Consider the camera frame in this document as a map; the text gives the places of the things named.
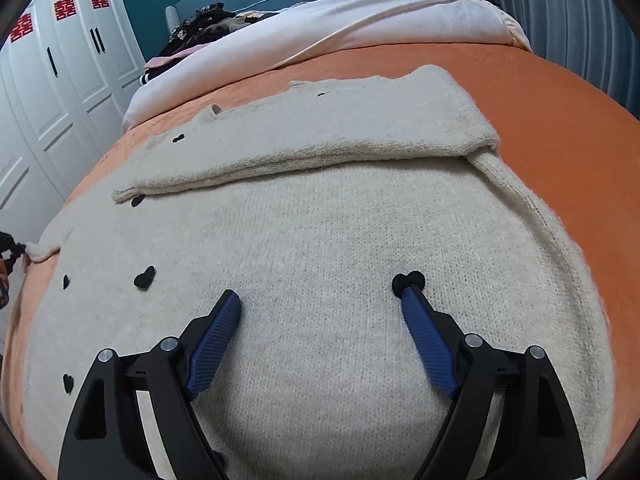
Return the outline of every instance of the orange blanket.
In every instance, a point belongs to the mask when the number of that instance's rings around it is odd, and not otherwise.
[[[207,104],[231,108],[288,88],[291,80],[400,77],[418,66],[445,68],[475,99],[502,140],[500,154],[560,216],[581,246],[610,321],[615,412],[606,466],[640,417],[640,123],[571,72],[522,50],[480,44],[385,45],[348,50],[239,81],[129,131],[74,190],[75,199],[116,169],[149,136],[187,121]],[[600,142],[607,132],[606,144]],[[33,264],[12,315],[2,368],[2,403],[16,438],[50,480],[24,433],[22,364],[29,327],[57,257]]]

